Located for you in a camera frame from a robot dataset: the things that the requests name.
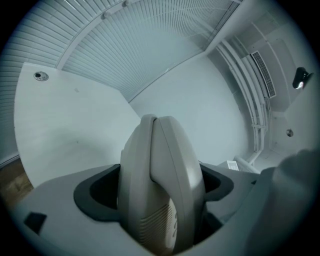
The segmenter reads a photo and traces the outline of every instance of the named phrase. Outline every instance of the gray plastic device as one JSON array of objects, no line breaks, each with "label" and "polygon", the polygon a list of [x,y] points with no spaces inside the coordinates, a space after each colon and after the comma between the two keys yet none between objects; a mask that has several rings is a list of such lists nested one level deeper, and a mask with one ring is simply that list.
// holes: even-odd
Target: gray plastic device
[{"label": "gray plastic device", "polygon": [[147,115],[120,164],[49,180],[12,217],[44,255],[267,255],[314,202],[318,166],[307,151],[261,174],[199,164],[177,120]]}]

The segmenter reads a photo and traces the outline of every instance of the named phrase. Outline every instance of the wooden floor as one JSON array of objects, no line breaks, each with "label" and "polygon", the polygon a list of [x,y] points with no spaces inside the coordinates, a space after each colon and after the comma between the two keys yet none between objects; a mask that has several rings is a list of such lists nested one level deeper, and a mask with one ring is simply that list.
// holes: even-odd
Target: wooden floor
[{"label": "wooden floor", "polygon": [[20,159],[0,169],[0,195],[8,208],[12,208],[33,189]]}]

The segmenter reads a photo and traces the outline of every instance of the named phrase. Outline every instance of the vent grille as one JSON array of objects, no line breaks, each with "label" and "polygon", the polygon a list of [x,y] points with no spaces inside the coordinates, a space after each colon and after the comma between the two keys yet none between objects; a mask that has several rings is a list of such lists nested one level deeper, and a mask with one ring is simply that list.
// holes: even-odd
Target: vent grille
[{"label": "vent grille", "polygon": [[276,90],[274,87],[274,83],[272,82],[270,73],[269,73],[267,66],[266,66],[264,60],[262,59],[260,53],[258,51],[255,51],[254,53],[251,53],[251,56],[261,72],[261,75],[262,75],[263,80],[265,82],[266,89],[269,94],[269,98],[275,97]]},{"label": "vent grille", "polygon": [[227,160],[226,163],[228,164],[228,168],[231,170],[239,171],[238,165],[236,161],[229,161]]}]

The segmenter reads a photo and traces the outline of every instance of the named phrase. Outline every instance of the corner wall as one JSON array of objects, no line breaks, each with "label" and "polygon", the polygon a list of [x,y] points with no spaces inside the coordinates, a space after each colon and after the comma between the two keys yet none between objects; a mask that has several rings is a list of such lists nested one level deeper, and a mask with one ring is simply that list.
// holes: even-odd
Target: corner wall
[{"label": "corner wall", "polygon": [[130,105],[140,117],[175,117],[204,163],[219,165],[249,149],[246,122],[225,79],[207,57],[175,67]]},{"label": "corner wall", "polygon": [[[37,81],[34,73],[49,79]],[[25,63],[14,106],[16,143],[33,185],[120,163],[140,118],[121,93],[55,68]]]}]

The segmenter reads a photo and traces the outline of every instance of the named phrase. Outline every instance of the air vent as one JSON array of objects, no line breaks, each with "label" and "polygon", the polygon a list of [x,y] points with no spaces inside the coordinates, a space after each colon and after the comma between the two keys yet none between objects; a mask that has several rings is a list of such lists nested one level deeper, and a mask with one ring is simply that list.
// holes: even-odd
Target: air vent
[{"label": "air vent", "polygon": [[275,90],[275,87],[274,87],[274,83],[272,82],[270,73],[269,73],[269,71],[267,69],[267,66],[266,66],[264,60],[262,59],[260,53],[258,51],[255,51],[255,52],[251,53],[251,56],[252,56],[254,62],[256,63],[257,67],[260,70],[260,73],[261,73],[261,75],[263,77],[266,89],[267,89],[268,94],[269,94],[269,98],[275,97],[276,96],[276,90]]}]

